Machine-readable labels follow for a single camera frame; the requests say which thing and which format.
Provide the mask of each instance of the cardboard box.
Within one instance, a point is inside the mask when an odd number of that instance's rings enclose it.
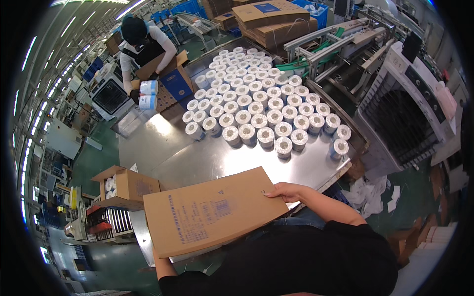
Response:
[[[202,5],[208,18],[213,20],[215,17],[231,11],[234,2],[232,0],[202,0]]]
[[[105,199],[105,181],[117,174],[117,196]],[[114,165],[97,174],[92,181],[100,182],[100,201],[95,206],[116,207],[129,211],[143,210],[143,195],[160,192],[160,183],[151,177]]]
[[[257,2],[232,9],[237,21],[246,29],[310,19],[310,13],[285,0]]]
[[[226,12],[223,15],[214,18],[214,22],[220,24],[224,31],[237,27],[237,20],[234,12]]]
[[[186,254],[240,237],[288,212],[262,167],[144,196],[159,258]]]
[[[164,53],[152,59],[146,65],[141,67],[137,71],[137,77],[140,79],[132,81],[133,89],[140,88],[140,81],[148,80],[148,77],[156,70],[161,60],[164,57]],[[186,51],[180,52],[175,58],[173,58],[168,66],[163,69],[160,73],[159,79],[159,90],[157,94],[158,103],[156,110],[158,112],[165,110],[177,101],[194,93],[191,79],[184,70],[182,64],[188,60]]]
[[[269,25],[255,29],[247,29],[239,24],[239,28],[243,35],[269,49],[317,31],[318,21],[315,18],[311,18],[308,21],[297,20],[296,22]]]

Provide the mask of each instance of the toilet paper roll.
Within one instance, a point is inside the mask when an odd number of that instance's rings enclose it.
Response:
[[[288,122],[289,124],[293,124],[293,120],[298,115],[298,110],[290,105],[283,107],[282,109],[283,120]]]
[[[251,54],[248,54],[248,55],[244,56],[244,58],[243,58],[242,60],[243,60],[244,62],[247,62],[247,63],[248,63],[249,61],[251,61],[251,60],[253,60],[253,59],[254,59],[254,56],[251,55]]]
[[[271,98],[268,100],[268,108],[270,110],[281,111],[283,109],[283,101],[280,98]]]
[[[298,106],[299,115],[304,115],[308,117],[313,113],[314,113],[314,107],[310,103],[302,102],[301,105]]]
[[[248,111],[251,115],[264,114],[265,107],[260,102],[252,102],[250,105],[248,105]]]
[[[227,67],[229,65],[229,62],[230,62],[229,58],[223,58],[219,63]]]
[[[329,108],[329,106],[326,103],[319,103],[316,105],[316,108],[314,109],[323,117],[326,117],[331,113],[331,108]]]
[[[299,85],[295,87],[295,94],[300,96],[303,99],[303,102],[305,102],[306,96],[310,94],[310,90],[304,85]]]
[[[206,79],[206,76],[205,75],[199,75],[196,80],[194,80],[194,82],[196,82],[196,85],[200,88],[200,89],[209,89],[209,81],[207,81]]]
[[[244,75],[244,77],[242,78],[242,80],[244,81],[244,84],[246,86],[248,86],[250,83],[254,82],[256,80],[256,77],[255,75],[253,74],[246,74]]]
[[[310,120],[310,126],[308,128],[308,134],[319,135],[319,131],[324,126],[324,117],[319,113],[311,114],[308,119]]]
[[[333,135],[339,125],[341,124],[341,119],[334,113],[328,114],[325,118],[325,123],[323,127],[323,132],[328,135]]]
[[[257,134],[255,128],[250,124],[244,124],[238,129],[238,135],[242,142],[248,146],[257,144]]]
[[[226,73],[227,74],[234,74],[235,75],[235,72],[238,70],[237,66],[229,66],[227,67],[226,69]]]
[[[198,104],[198,110],[203,110],[204,112],[207,113],[207,115],[209,115],[211,108],[212,108],[212,105],[210,104],[210,101],[208,99],[203,99]]]
[[[227,144],[231,147],[238,148],[240,146],[240,136],[238,135],[238,129],[235,126],[227,126],[222,130],[222,137],[226,140]]]
[[[112,178],[108,177],[107,181],[105,181],[105,191],[111,191],[112,190]]]
[[[265,57],[265,53],[264,52],[257,52],[254,54],[254,58],[260,60],[261,58]]]
[[[270,98],[282,98],[282,90],[276,86],[269,87],[267,89],[267,94]]]
[[[138,106],[140,110],[156,110],[156,95],[140,96]]]
[[[254,81],[248,85],[248,90],[250,91],[250,94],[253,96],[254,93],[257,91],[263,90],[263,85],[260,81]]]
[[[256,53],[258,53],[258,49],[256,49],[256,48],[250,48],[250,49],[247,50],[248,55],[254,56],[254,54],[256,54]]]
[[[239,54],[239,53],[244,52],[244,48],[239,46],[239,47],[234,48],[232,51],[235,52],[236,54]]]
[[[202,123],[202,128],[213,138],[219,137],[222,132],[219,122],[214,117],[206,118]]]
[[[343,139],[349,141],[351,138],[352,131],[351,128],[346,125],[339,125],[336,132],[332,135],[332,139],[335,141],[337,139]]]
[[[232,90],[236,90],[237,87],[244,85],[244,81],[242,78],[235,78],[233,81],[230,83],[230,87]]]
[[[267,91],[272,86],[275,86],[275,80],[273,78],[265,78],[262,80],[262,87],[264,91]]]
[[[236,78],[235,74],[226,74],[224,76],[224,82],[230,84]]]
[[[254,94],[252,95],[252,98],[254,99],[255,102],[260,102],[264,106],[264,109],[268,109],[268,94],[266,91],[259,90],[255,91]]]
[[[235,59],[239,62],[243,61],[245,57],[245,53],[237,53]]]
[[[219,117],[219,124],[221,127],[237,126],[234,116],[230,113],[224,113]]]
[[[288,84],[290,84],[293,87],[300,86],[302,83],[301,77],[298,75],[293,75],[290,78],[288,78]]]
[[[306,142],[308,142],[308,133],[302,129],[295,129],[292,132],[291,140],[293,142],[293,150],[301,152],[306,146]]]
[[[303,99],[297,94],[289,95],[286,100],[286,104],[296,107],[296,108],[298,108],[302,102],[303,102]]]
[[[258,66],[258,68],[260,69],[260,71],[268,72],[268,70],[272,68],[272,65],[268,63],[262,63],[260,64],[260,66]]]
[[[199,101],[196,100],[196,99],[193,99],[193,100],[188,102],[188,104],[186,105],[186,108],[189,111],[196,112],[196,111],[198,111],[198,104],[199,104]]]
[[[278,75],[275,77],[275,85],[282,87],[283,85],[288,84],[288,78],[285,75]]]
[[[292,157],[293,143],[287,137],[279,137],[275,141],[275,151],[278,158],[288,160]]]
[[[228,92],[230,89],[231,89],[230,84],[222,83],[222,84],[217,88],[217,91],[218,91],[219,95],[224,96],[224,94],[225,94],[226,92]]]
[[[247,110],[238,111],[235,117],[238,127],[241,127],[244,124],[250,123],[251,119],[252,119],[252,115]]]
[[[182,121],[185,123],[185,124],[188,124],[192,121],[192,118],[194,117],[194,112],[193,111],[186,111],[183,115],[182,115]]]
[[[295,129],[307,131],[310,126],[310,120],[304,115],[297,115],[293,120],[293,126]]]
[[[306,96],[306,102],[311,104],[311,106],[316,107],[321,102],[319,96],[315,93],[310,93]]]
[[[282,121],[277,123],[274,131],[276,139],[278,139],[279,137],[290,137],[293,131],[293,126],[286,121]]]
[[[236,53],[235,52],[230,52],[230,53],[226,54],[226,58],[233,60],[233,59],[236,58]]]
[[[272,149],[274,139],[275,139],[275,134],[273,130],[267,126],[262,127],[257,132],[257,140],[263,149],[268,149],[268,150]]]
[[[224,114],[224,107],[221,105],[215,105],[210,109],[209,114],[217,120]]]
[[[248,95],[249,94],[248,86],[241,85],[241,86],[236,87],[236,94],[238,97]]]
[[[198,90],[197,92],[194,93],[194,98],[198,101],[201,101],[206,98],[206,90]]]
[[[250,103],[252,103],[252,98],[249,95],[240,95],[237,98],[237,104],[240,110],[248,110],[248,105],[250,105]]]
[[[188,123],[185,128],[185,132],[194,140],[200,140],[204,137],[204,132],[202,130],[202,127],[195,122]]]
[[[247,73],[257,75],[257,73],[260,71],[260,68],[255,67],[255,66],[250,66],[247,68]]]
[[[290,84],[285,84],[282,87],[280,87],[282,90],[282,100],[285,104],[287,104],[287,98],[289,95],[292,95],[295,93],[295,88],[291,86]]]
[[[217,66],[219,66],[219,62],[212,62],[209,64],[209,69],[210,70],[215,70],[217,68]]]
[[[255,128],[255,130],[259,130],[262,127],[268,126],[268,120],[264,114],[255,114],[252,116],[250,123]]]
[[[247,69],[245,68],[239,68],[236,72],[235,75],[237,78],[243,78],[245,75],[247,75]]]
[[[233,116],[235,116],[239,110],[240,109],[239,109],[239,106],[238,106],[237,102],[230,101],[230,102],[227,102],[224,105],[224,112],[230,113]]]
[[[198,110],[194,113],[194,117],[192,119],[195,123],[202,126],[202,122],[208,117],[209,117],[209,115],[206,113],[206,111]]]
[[[271,57],[269,57],[269,56],[264,56],[264,57],[261,57],[261,58],[260,58],[260,62],[261,62],[262,64],[270,64],[270,65],[271,65],[272,62],[273,62],[273,59],[272,59]]]
[[[242,61],[237,64],[237,67],[239,67],[240,69],[247,69],[249,67],[249,64],[248,62]]]
[[[224,50],[221,50],[221,51],[219,52],[219,55],[222,56],[222,57],[224,57],[224,56],[226,56],[228,53],[229,53],[229,51],[228,51],[227,49],[224,49]]]
[[[268,127],[275,129],[275,126],[283,121],[283,114],[278,110],[270,110],[267,113]]]
[[[257,78],[258,81],[262,81],[265,78],[268,78],[268,72],[267,71],[258,71],[257,74],[255,74],[255,77]]]
[[[271,68],[268,70],[268,77],[275,79],[275,77],[280,76],[282,72],[278,68]]]
[[[219,91],[215,88],[210,88],[206,91],[206,99],[212,99],[215,95],[219,94]]]
[[[209,84],[212,83],[214,80],[216,80],[216,77],[215,77],[216,73],[217,72],[215,70],[207,71],[205,76],[206,76],[206,80],[209,82]]]
[[[222,61],[224,57],[221,56],[221,55],[216,55],[215,57],[212,58],[212,61],[213,62],[216,62],[216,63],[219,63],[220,61]]]
[[[258,67],[260,66],[261,62],[260,60],[253,59],[253,60],[250,60],[248,64],[250,65],[250,67]]]
[[[338,161],[349,152],[349,144],[346,140],[337,139],[329,146],[329,156]]]

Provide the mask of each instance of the stainless steel table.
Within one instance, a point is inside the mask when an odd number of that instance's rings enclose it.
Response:
[[[185,69],[191,80],[194,81],[195,77],[207,71],[208,64],[211,63],[212,57],[217,52],[236,46],[256,47],[263,50],[245,38],[236,39],[189,63]],[[184,132],[185,124],[181,120],[185,110],[181,106],[175,105],[161,114],[154,115],[145,123],[146,128],[147,125],[160,123],[160,127],[155,126],[156,129],[161,130],[160,137],[162,139],[160,141],[164,145],[173,145],[175,150],[169,152],[170,157],[151,170],[141,171],[139,168],[140,172],[158,179],[161,190],[164,191],[222,178],[262,166],[273,183],[285,181],[310,186],[319,192],[325,191],[351,167],[352,159],[358,158],[366,151],[369,142],[360,133],[359,128],[348,114],[319,85],[312,81],[305,82],[305,85],[312,92],[318,93],[321,100],[331,107],[332,112],[338,114],[342,122],[351,127],[353,132],[349,140],[349,153],[343,159],[334,161],[329,157],[331,139],[324,134],[319,137],[310,136],[303,152],[293,151],[291,159],[286,161],[277,158],[275,151],[265,151],[259,145],[255,147],[243,145],[240,148],[232,148],[222,137],[205,136],[200,141],[186,140],[188,138]],[[174,139],[183,140],[180,143],[173,143]],[[294,203],[288,206],[294,208],[298,205],[299,203]],[[130,219],[148,265],[154,266],[151,253],[152,243],[146,227],[144,211],[130,213]],[[184,260],[218,247],[173,257],[171,261]]]

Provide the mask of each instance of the hand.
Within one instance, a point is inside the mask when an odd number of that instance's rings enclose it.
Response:
[[[301,201],[302,192],[306,186],[280,182],[275,184],[275,190],[270,193],[265,193],[267,197],[281,196],[286,203],[294,203]]]

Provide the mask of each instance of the cardboard flap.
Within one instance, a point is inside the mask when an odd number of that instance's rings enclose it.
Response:
[[[93,177],[91,180],[98,181],[98,182],[104,181],[104,179],[107,179],[108,177],[113,176],[115,173],[117,173],[117,171],[124,170],[124,169],[126,168],[118,166],[118,165],[113,165],[110,168],[106,169],[105,171],[102,171],[98,173],[97,175],[95,175],[95,177]]]

